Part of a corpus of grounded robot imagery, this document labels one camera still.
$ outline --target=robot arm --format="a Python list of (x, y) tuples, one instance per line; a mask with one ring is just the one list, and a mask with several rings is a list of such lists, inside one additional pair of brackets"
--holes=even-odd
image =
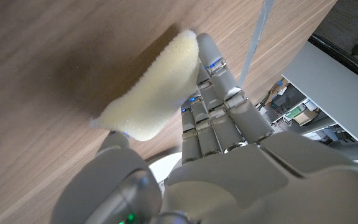
[(197, 39), (199, 91), (181, 107), (183, 165), (163, 197), (126, 135), (111, 132), (52, 223), (358, 223), (358, 166), (297, 134), (273, 135), (213, 39)]

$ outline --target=green led light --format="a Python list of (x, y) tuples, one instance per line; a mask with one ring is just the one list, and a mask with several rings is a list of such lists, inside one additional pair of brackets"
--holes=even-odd
[(135, 220), (135, 214), (133, 213), (129, 214), (127, 220), (133, 222)]

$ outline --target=wood grain surface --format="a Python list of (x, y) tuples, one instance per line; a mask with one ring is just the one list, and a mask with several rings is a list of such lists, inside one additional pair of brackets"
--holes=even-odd
[(351, 54), (358, 44), (358, 0), (338, 0), (315, 33)]
[[(258, 102), (335, 0), (275, 0), (244, 89)], [(207, 32), (238, 78), (257, 1), (0, 1), (0, 223), (48, 223), (107, 131), (89, 128), (183, 29)], [(181, 144), (179, 113), (143, 158)]]

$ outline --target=yellow sponge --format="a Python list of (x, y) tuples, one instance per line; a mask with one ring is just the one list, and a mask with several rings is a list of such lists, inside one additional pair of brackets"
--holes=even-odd
[(92, 127), (121, 131), (136, 140), (156, 136), (197, 87), (198, 43), (191, 30), (179, 33), (140, 80), (111, 102)]

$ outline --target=blue led light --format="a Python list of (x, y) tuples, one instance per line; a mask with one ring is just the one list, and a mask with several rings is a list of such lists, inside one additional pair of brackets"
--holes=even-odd
[(215, 64), (216, 64), (216, 62), (212, 63), (209, 67), (210, 67), (210, 68), (214, 67)]

